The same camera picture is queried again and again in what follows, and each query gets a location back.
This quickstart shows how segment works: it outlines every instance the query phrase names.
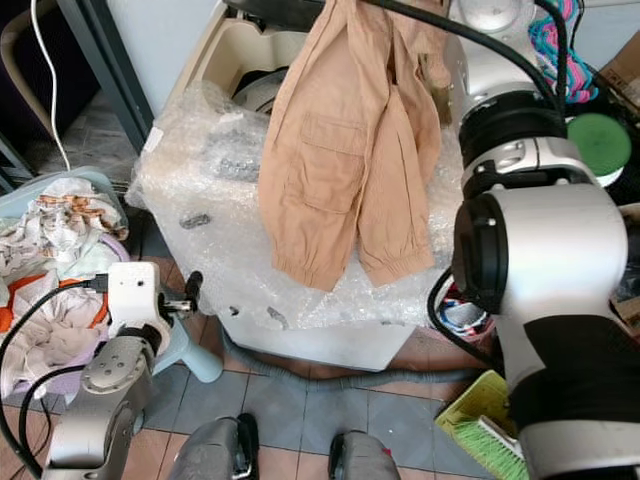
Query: wall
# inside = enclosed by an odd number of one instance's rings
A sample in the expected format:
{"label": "wall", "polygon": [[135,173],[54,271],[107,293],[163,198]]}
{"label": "wall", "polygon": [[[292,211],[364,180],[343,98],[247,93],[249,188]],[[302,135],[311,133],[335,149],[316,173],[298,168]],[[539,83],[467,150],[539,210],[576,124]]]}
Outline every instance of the wall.
{"label": "wall", "polygon": [[107,0],[151,110],[158,115],[220,0]]}
{"label": "wall", "polygon": [[600,70],[640,29],[640,0],[609,5],[614,0],[587,0],[576,34],[575,48],[592,67]]}

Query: electrical wire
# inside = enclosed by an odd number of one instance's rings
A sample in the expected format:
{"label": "electrical wire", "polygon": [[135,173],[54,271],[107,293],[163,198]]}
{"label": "electrical wire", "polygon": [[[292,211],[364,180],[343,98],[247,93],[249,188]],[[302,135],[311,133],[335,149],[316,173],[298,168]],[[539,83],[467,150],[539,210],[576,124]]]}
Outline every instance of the electrical wire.
{"label": "electrical wire", "polygon": [[440,275],[438,280],[436,280],[433,288],[429,292],[429,297],[427,298],[427,315],[429,315],[429,320],[436,328],[436,330],[438,330],[438,332],[440,332],[451,343],[461,348],[472,357],[491,367],[496,372],[502,374],[504,372],[504,367],[501,362],[494,360],[493,358],[491,358],[491,356],[487,355],[480,349],[474,347],[464,339],[457,336],[455,333],[449,330],[440,320],[438,312],[436,311],[436,302],[438,300],[440,292],[444,288],[449,278],[451,278],[451,267],[447,268],[442,273],[442,275]]}
{"label": "electrical wire", "polygon": [[567,56],[569,46],[567,44],[567,25],[560,10],[547,0],[535,0],[535,4],[546,11],[558,31],[558,76],[556,80],[556,96],[558,97],[558,107],[560,115],[564,118],[567,103]]}
{"label": "electrical wire", "polygon": [[582,22],[583,16],[584,0],[578,0],[578,16],[576,17],[576,22],[573,24],[573,29],[571,30],[571,42],[569,43],[569,48],[571,48],[571,50],[575,50],[574,45],[576,43],[576,32],[578,31],[578,27],[580,27],[580,22]]}
{"label": "electrical wire", "polygon": [[[33,456],[37,457],[38,455],[40,455],[44,449],[47,446],[47,442],[49,441],[49,438],[51,437],[51,431],[53,430],[53,422],[51,420],[51,412],[49,412],[49,409],[47,408],[47,405],[44,401],[44,398],[40,399],[40,407],[42,408],[42,411],[44,412],[44,416],[45,419],[47,421],[47,433],[44,435],[44,438],[42,439],[42,442],[40,443],[40,446],[36,449],[35,452],[33,452]],[[24,464],[18,469],[16,470],[16,472],[11,475],[11,480],[15,480],[18,477],[20,477],[22,475],[22,472],[24,472],[26,470],[26,467],[24,466]]]}
{"label": "electrical wire", "polygon": [[[11,330],[9,330],[9,333],[5,335],[4,340],[0,345],[0,370],[2,369],[4,357],[7,353],[7,349],[9,348],[9,345],[11,344],[13,338],[16,336],[18,331],[20,331],[20,329],[25,325],[25,323],[27,323],[27,321],[33,316],[35,312],[37,312],[40,308],[42,308],[42,306],[45,303],[47,303],[51,298],[53,298],[54,296],[58,295],[61,292],[64,292],[65,290],[70,290],[72,288],[89,288],[90,285],[91,285],[90,280],[84,280],[82,282],[71,283],[69,285],[65,285],[62,287],[56,287],[50,292],[46,293],[36,303],[34,303],[33,306],[27,311],[27,313],[25,313],[22,316],[22,318],[18,321],[18,323],[16,323],[15,326]],[[18,442],[18,440],[15,438],[15,436],[11,432],[11,428],[9,427],[7,418],[4,414],[4,405],[2,402],[1,396],[0,396],[0,433],[2,433],[2,435],[4,436],[11,450],[18,456],[18,458],[20,458],[20,460],[22,460],[22,463],[25,464],[25,466],[27,467],[27,470],[29,470],[31,475],[33,475],[35,478],[39,478],[39,475],[37,472],[42,471],[42,469],[40,468],[40,465],[38,465],[37,462],[34,463],[29,460],[29,458],[27,457],[26,451],[23,448],[23,445],[21,445]]]}
{"label": "electrical wire", "polygon": [[479,45],[482,45],[483,47],[494,51],[498,55],[503,56],[504,58],[518,66],[531,79],[531,81],[538,88],[540,94],[545,98],[545,100],[558,112],[563,111],[561,106],[559,105],[557,96],[554,94],[553,90],[545,80],[544,75],[542,75],[540,70],[538,70],[525,57],[520,55],[508,45],[505,45],[504,43],[490,37],[489,35],[485,35],[484,33],[474,30],[473,28],[467,27],[466,25],[454,22],[453,20],[449,20],[448,18],[442,17],[435,13],[416,8],[411,5],[407,5],[396,0],[362,1],[370,5],[375,5],[377,7],[384,8],[385,10],[389,10],[395,13],[399,13],[400,15],[413,18],[414,20],[428,23],[429,25],[433,25],[434,27],[440,28],[449,33],[453,33],[460,37],[466,38],[467,40],[471,40],[472,42],[475,42]]}
{"label": "electrical wire", "polygon": [[142,257],[144,257],[144,242],[146,240],[145,236],[147,233],[147,226],[151,221],[151,212],[147,210],[141,210],[140,215],[142,215],[142,221],[140,222],[140,229],[138,230],[138,261],[142,261]]}
{"label": "electrical wire", "polygon": [[58,377],[60,375],[65,375],[67,373],[81,372],[84,370],[85,365],[74,365],[73,367],[65,367],[59,370],[54,370],[53,372],[49,372],[46,375],[43,375],[38,380],[36,380],[31,388],[27,391],[27,394],[24,396],[22,400],[22,406],[20,407],[20,417],[18,419],[18,438],[20,439],[20,443],[25,451],[25,456],[27,457],[29,463],[37,465],[40,469],[38,474],[39,478],[42,476],[42,467],[38,464],[38,460],[36,459],[36,455],[31,452],[31,447],[29,446],[29,439],[27,438],[27,414],[29,413],[29,404],[33,399],[36,391],[44,385],[44,383],[48,382],[52,378]]}
{"label": "electrical wire", "polygon": [[62,155],[62,159],[64,160],[67,171],[71,171],[71,164],[69,163],[67,152],[64,150],[64,146],[62,145],[62,141],[60,140],[60,135],[58,135],[58,127],[56,125],[56,111],[58,107],[58,75],[56,74],[56,69],[53,66],[53,62],[51,61],[51,57],[49,56],[47,47],[44,44],[42,32],[40,32],[40,25],[38,24],[37,3],[37,0],[31,0],[31,23],[33,25],[33,31],[36,34],[36,39],[38,40],[38,45],[40,46],[40,51],[42,52],[47,65],[49,66],[49,71],[51,72],[51,131],[53,132],[53,138],[56,141],[58,150],[60,150],[60,154]]}

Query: white cable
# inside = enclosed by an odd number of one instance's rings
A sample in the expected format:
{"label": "white cable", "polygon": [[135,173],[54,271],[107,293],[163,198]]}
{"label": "white cable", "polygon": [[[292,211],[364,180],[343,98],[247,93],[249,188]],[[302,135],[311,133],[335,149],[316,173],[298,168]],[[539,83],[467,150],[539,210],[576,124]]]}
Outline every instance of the white cable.
{"label": "white cable", "polygon": [[40,32],[40,26],[38,25],[38,12],[36,8],[37,3],[38,0],[31,0],[31,23],[33,24],[33,31],[36,33],[36,38],[38,39],[38,45],[40,46],[42,55],[47,61],[47,65],[49,65],[49,70],[51,71],[51,130],[53,131],[53,138],[56,141],[56,145],[58,145],[58,150],[60,150],[60,153],[62,154],[62,159],[64,160],[64,164],[67,167],[67,171],[71,171],[71,164],[69,163],[69,159],[67,158],[67,152],[65,152],[64,147],[62,146],[62,142],[60,141],[60,136],[58,135],[58,127],[56,126],[56,109],[58,106],[58,76],[56,75],[56,69],[53,66],[53,62],[51,61],[51,57],[49,57],[47,47],[45,46],[44,40],[42,39],[42,33]]}

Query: tan cargo pants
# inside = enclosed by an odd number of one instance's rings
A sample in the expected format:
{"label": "tan cargo pants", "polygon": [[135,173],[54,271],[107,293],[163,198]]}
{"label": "tan cargo pants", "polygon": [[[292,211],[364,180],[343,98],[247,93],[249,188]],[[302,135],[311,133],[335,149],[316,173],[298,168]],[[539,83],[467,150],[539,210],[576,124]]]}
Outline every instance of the tan cargo pants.
{"label": "tan cargo pants", "polygon": [[[422,0],[418,6],[438,11]],[[259,179],[273,266],[330,291],[356,238],[375,286],[433,265],[429,181],[449,83],[444,34],[358,0],[327,0],[276,99]]]}

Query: gray floor tile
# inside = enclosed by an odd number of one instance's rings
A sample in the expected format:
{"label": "gray floor tile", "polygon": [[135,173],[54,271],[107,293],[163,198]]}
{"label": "gray floor tile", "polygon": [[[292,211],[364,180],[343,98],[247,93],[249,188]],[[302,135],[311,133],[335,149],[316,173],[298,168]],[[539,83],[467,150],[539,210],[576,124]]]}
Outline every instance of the gray floor tile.
{"label": "gray floor tile", "polygon": [[494,478],[438,426],[433,431],[434,470],[468,477]]}
{"label": "gray floor tile", "polygon": [[430,400],[369,392],[369,434],[399,466],[433,470],[433,429]]}
{"label": "gray floor tile", "polygon": [[62,415],[66,411],[67,411],[67,402],[64,399],[64,395],[60,395],[58,397],[58,401],[53,406],[53,409],[51,410],[51,412],[55,413],[56,415]]}
{"label": "gray floor tile", "polygon": [[367,431],[367,391],[309,392],[301,450],[329,454],[331,440],[350,430]]}
{"label": "gray floor tile", "polygon": [[[22,407],[22,401],[24,400],[25,393],[14,393],[9,395],[7,398],[2,400],[4,405],[10,405],[12,407],[20,408]],[[64,399],[57,394],[47,393],[44,396],[44,404],[47,407],[47,410],[51,413],[57,413],[55,411],[56,404],[58,402],[64,402]],[[30,410],[36,410],[38,412],[42,412],[42,406],[40,405],[40,400],[32,400],[29,405]]]}
{"label": "gray floor tile", "polygon": [[154,396],[144,409],[144,428],[171,431],[188,379],[184,365],[172,365],[153,377]]}
{"label": "gray floor tile", "polygon": [[298,386],[251,375],[243,411],[255,415],[262,445],[300,448],[306,395]]}
{"label": "gray floor tile", "polygon": [[[128,184],[138,154],[103,92],[98,92],[64,132],[62,143],[73,168],[99,167],[112,182]],[[53,142],[33,142],[25,158],[39,173],[59,172],[64,163]]]}
{"label": "gray floor tile", "polygon": [[222,416],[237,416],[247,391],[246,373],[224,372],[213,383],[189,377],[173,431],[193,433],[203,423]]}

